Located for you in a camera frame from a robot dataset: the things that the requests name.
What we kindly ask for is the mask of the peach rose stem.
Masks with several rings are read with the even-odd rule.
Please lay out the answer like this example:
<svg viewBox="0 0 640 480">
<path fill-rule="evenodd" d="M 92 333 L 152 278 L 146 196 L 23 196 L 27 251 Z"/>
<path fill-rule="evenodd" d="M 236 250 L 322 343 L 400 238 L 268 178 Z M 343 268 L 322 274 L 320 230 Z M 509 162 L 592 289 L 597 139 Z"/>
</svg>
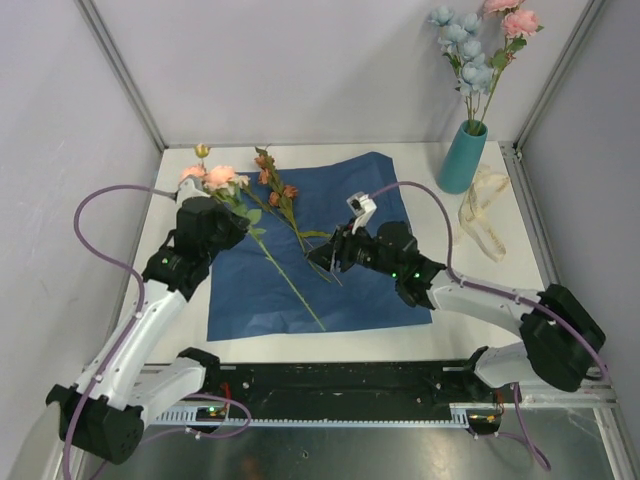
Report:
<svg viewBox="0 0 640 480">
<path fill-rule="evenodd" d="M 263 236 L 267 230 L 259 225 L 262 214 L 266 211 L 265 207 L 261 207 L 253 195 L 258 195 L 252 190 L 252 182 L 247 175 L 238 173 L 234 167 L 228 165 L 218 165 L 211 169 L 205 166 L 205 159 L 209 156 L 211 148 L 205 144 L 198 144 L 194 147 L 194 154 L 199 162 L 186 168 L 180 179 L 184 180 L 188 176 L 199 178 L 205 192 L 208 196 L 213 197 L 229 206 L 234 213 L 247 218 L 250 221 L 249 235 L 258 245 L 267 261 L 269 261 L 277 272 L 284 278 L 290 290 L 296 295 L 299 302 L 304 306 L 308 314 L 313 318 L 317 326 L 322 332 L 326 330 L 324 323 L 315 313 L 304 295 L 299 291 L 297 286 L 290 279 L 286 271 L 281 267 L 276 258 L 267 248 Z"/>
</svg>

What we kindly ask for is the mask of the brown flower stem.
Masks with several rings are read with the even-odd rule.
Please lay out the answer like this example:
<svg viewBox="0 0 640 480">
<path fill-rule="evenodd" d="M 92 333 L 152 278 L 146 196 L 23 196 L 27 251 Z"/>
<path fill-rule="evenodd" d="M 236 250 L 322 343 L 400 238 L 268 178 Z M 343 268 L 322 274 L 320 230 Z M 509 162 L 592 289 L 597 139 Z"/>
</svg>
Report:
<svg viewBox="0 0 640 480">
<path fill-rule="evenodd" d="M 296 239 L 304 254 L 313 247 L 312 239 L 328 239 L 327 232 L 317 230 L 303 231 L 296 221 L 294 206 L 299 190 L 296 186 L 286 183 L 276 167 L 274 157 L 268 152 L 268 148 L 254 148 L 256 156 L 255 164 L 259 167 L 257 184 L 269 190 L 265 200 L 259 200 L 256 195 L 253 199 L 266 211 L 284 222 L 295 234 Z"/>
</svg>

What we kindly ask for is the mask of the cream printed ribbon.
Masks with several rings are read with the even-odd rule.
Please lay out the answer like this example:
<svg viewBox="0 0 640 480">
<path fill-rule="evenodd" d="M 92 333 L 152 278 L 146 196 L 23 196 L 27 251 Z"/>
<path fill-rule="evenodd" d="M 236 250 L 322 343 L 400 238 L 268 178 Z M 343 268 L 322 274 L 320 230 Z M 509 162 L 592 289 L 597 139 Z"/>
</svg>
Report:
<svg viewBox="0 0 640 480">
<path fill-rule="evenodd" d="M 469 237 L 493 262 L 499 263 L 505 258 L 506 246 L 493 229 L 488 212 L 509 187 L 510 179 L 506 174 L 495 172 L 487 165 L 479 165 L 457 213 L 455 245 L 464 237 Z"/>
</svg>

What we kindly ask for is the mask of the blue flower stem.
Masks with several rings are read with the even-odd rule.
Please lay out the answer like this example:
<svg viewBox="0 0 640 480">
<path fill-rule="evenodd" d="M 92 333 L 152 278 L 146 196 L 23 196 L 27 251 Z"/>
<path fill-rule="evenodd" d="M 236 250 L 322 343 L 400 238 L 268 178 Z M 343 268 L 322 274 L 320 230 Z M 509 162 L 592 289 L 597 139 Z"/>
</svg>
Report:
<svg viewBox="0 0 640 480">
<path fill-rule="evenodd" d="M 481 16 L 476 12 L 457 15 L 450 7 L 439 6 L 431 11 L 428 22 L 438 28 L 437 43 L 453 70 L 454 89 L 463 97 L 466 132 L 480 136 L 485 116 L 481 110 L 488 105 L 496 75 L 479 40 Z"/>
</svg>

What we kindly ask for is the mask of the pink flower stem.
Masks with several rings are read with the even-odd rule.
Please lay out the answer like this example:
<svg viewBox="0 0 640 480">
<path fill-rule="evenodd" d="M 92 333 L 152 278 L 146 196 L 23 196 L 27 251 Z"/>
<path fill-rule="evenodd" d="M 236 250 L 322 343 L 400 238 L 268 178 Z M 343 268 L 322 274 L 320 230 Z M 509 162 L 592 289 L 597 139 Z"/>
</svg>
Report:
<svg viewBox="0 0 640 480">
<path fill-rule="evenodd" d="M 503 43 L 488 60 L 491 76 L 487 89 L 487 100 L 480 117 L 481 122 L 485 121 L 497 85 L 505 69 L 515 60 L 516 53 L 528 44 L 528 39 L 544 29 L 539 16 L 533 10 L 525 9 L 523 4 L 524 1 L 517 0 L 485 1 L 483 4 L 483 12 L 486 17 L 494 16 L 500 19 Z"/>
</svg>

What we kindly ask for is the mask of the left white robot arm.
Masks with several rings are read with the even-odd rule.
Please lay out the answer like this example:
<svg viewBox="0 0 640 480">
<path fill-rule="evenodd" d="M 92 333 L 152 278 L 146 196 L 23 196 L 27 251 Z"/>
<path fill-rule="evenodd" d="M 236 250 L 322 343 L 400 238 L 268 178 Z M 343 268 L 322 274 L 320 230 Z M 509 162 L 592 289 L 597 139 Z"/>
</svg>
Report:
<svg viewBox="0 0 640 480">
<path fill-rule="evenodd" d="M 176 402 L 207 400 L 221 387 L 218 357 L 193 347 L 153 378 L 139 375 L 155 346 L 209 276 L 215 257 L 240 243 L 248 219 L 211 197 L 182 202 L 171 230 L 136 282 L 129 320 L 116 328 L 91 366 L 70 387 L 54 386 L 46 402 L 61 410 L 63 452 L 72 448 L 121 464 L 149 423 Z"/>
</svg>

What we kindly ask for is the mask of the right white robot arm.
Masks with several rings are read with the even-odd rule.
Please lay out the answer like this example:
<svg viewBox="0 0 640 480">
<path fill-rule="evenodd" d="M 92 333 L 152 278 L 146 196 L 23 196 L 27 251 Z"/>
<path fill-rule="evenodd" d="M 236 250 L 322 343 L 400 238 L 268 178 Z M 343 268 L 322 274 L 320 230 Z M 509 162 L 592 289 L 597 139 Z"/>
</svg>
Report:
<svg viewBox="0 0 640 480">
<path fill-rule="evenodd" d="M 473 401 L 530 379 L 575 392 L 606 341 L 603 330 L 566 287 L 509 289 L 466 277 L 422 255 L 404 222 L 386 222 L 376 235 L 363 227 L 339 226 L 306 257 L 326 271 L 346 272 L 359 265 L 387 275 L 410 307 L 464 314 L 518 336 L 514 344 L 482 347 L 472 355 L 461 388 Z"/>
</svg>

